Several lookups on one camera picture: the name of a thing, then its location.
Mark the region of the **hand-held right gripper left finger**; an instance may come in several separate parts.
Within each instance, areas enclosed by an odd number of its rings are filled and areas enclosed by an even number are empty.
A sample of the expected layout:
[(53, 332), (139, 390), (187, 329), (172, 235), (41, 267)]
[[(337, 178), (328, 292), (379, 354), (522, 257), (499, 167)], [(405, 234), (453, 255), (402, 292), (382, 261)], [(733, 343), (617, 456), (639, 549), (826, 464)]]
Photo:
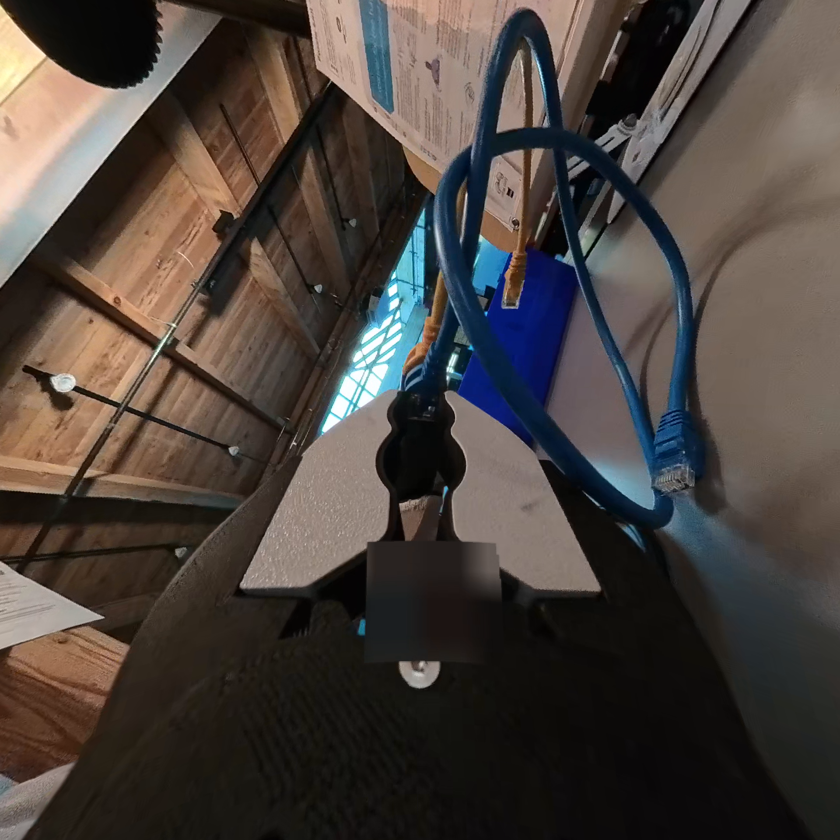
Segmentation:
[(240, 582), (243, 593), (314, 595), (369, 543), (402, 535), (382, 454), (397, 396), (379, 394), (307, 448)]

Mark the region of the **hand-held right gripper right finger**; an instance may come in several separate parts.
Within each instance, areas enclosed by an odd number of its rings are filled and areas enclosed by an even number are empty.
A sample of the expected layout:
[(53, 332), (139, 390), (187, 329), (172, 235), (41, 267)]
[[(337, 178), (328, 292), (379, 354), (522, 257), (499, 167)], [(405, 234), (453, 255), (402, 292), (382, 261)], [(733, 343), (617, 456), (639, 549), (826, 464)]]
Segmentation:
[(465, 460), (450, 505), (455, 535), (494, 543), (517, 596), (599, 595), (601, 585), (534, 452), (458, 393), (445, 397)]

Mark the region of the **black network adapter box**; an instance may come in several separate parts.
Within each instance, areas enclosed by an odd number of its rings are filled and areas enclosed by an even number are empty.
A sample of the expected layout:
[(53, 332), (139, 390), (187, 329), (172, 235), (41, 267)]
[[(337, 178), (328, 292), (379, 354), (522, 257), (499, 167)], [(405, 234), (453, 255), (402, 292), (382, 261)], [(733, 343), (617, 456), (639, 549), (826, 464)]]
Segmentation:
[(399, 391), (388, 418), (392, 432), (382, 468), (392, 497), (394, 538), (457, 542), (454, 492), (466, 463), (452, 435), (454, 409), (444, 393)]

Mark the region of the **blue plastic bin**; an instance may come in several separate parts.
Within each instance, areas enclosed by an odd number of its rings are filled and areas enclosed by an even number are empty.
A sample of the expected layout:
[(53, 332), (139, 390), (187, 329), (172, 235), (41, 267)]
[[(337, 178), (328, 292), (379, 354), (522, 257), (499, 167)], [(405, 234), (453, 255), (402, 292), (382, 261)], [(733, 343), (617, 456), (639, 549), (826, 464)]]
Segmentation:
[[(578, 280), (574, 269), (534, 248), (527, 250), (526, 276), (516, 309), (504, 309), (499, 279), (487, 313), (489, 325), (513, 367), (541, 406), (545, 406), (570, 320)], [(525, 445), (533, 438), (502, 398), (474, 352), (458, 394), (503, 426)]]

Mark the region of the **grey desk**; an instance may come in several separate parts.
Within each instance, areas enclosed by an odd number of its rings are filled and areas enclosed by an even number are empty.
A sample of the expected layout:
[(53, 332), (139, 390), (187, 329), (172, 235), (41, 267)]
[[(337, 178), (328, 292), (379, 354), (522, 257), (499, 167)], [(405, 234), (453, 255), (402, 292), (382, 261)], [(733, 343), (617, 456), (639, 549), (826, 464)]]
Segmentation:
[(659, 534), (752, 740), (838, 838), (839, 3), (756, 2), (647, 170), (707, 471)]

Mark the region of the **white printed sheet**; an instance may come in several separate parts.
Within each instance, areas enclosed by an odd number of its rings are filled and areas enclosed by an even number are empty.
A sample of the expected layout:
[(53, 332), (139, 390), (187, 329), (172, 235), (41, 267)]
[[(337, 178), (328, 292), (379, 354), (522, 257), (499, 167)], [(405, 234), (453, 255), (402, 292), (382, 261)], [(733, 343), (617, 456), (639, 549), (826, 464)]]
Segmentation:
[(102, 618), (1, 563), (1, 650)]

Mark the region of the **small white card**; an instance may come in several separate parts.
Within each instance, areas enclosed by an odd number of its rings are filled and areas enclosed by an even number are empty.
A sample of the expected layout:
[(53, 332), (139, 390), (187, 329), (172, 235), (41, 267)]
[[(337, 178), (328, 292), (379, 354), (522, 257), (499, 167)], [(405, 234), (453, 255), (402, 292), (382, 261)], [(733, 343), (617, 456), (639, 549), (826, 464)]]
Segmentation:
[(527, 219), (526, 194), (531, 188), (530, 150), (495, 156), (490, 163), (486, 213), (506, 230), (518, 233)]

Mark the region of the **pale grey cloth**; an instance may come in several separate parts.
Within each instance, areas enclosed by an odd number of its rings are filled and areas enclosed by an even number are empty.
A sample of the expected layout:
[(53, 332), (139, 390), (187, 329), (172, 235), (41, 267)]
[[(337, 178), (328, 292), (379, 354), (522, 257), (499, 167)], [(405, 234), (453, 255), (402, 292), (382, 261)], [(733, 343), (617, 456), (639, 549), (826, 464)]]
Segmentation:
[(1, 838), (24, 838), (75, 765), (76, 762), (70, 762), (31, 780), (9, 783), (2, 789)]

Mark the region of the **beige document stand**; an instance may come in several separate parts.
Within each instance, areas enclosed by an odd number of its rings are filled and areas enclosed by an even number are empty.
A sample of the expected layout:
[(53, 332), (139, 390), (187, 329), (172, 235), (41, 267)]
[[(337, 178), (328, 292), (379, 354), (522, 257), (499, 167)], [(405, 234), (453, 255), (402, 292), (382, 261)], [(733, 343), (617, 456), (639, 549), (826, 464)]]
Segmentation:
[[(574, 130), (585, 116), (585, 108), (592, 101), (598, 82), (615, 82), (618, 63), (627, 57), (629, 39), (638, 32), (642, 8), (648, 2), (591, 2), (591, 10), (585, 19), (585, 26), (577, 37), (578, 49), (567, 66), (566, 75), (555, 75), (560, 87), (563, 120), (567, 128)], [(637, 122), (633, 130), (627, 130), (629, 141), (620, 160), (625, 171), (637, 182), (644, 172), (653, 152), (664, 141), (673, 127), (676, 116), (687, 103), (688, 98), (706, 75), (712, 59), (725, 43), (734, 23), (746, 8), (747, 2), (698, 2), (696, 13), (692, 14), (692, 2), (687, 2), (687, 31), (681, 37), (677, 23), (677, 47), (670, 58), (656, 88), (645, 102), (636, 108), (629, 103), (629, 95), (616, 97), (621, 102), (621, 112), (606, 121), (611, 130), (615, 123), (633, 115)], [(527, 219), (523, 222), (531, 229), (538, 225), (543, 207), (549, 203), (553, 188), (548, 184), (550, 162), (540, 162), (543, 153), (534, 156), (532, 171), (531, 205)], [(426, 167), (413, 154), (406, 152), (414, 173), (432, 193), (435, 193), (441, 174)], [(493, 216), (484, 212), (481, 233), (494, 245), (503, 250), (512, 250), (515, 234), (506, 230)]]

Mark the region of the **black round object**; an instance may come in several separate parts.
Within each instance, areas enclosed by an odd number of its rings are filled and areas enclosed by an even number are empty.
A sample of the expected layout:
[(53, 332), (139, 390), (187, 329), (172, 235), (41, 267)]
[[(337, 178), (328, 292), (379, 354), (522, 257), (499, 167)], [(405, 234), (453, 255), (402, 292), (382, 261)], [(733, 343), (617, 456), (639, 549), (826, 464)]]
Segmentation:
[(161, 52), (154, 1), (33, 2), (28, 32), (60, 67), (93, 85), (125, 89), (151, 74)]

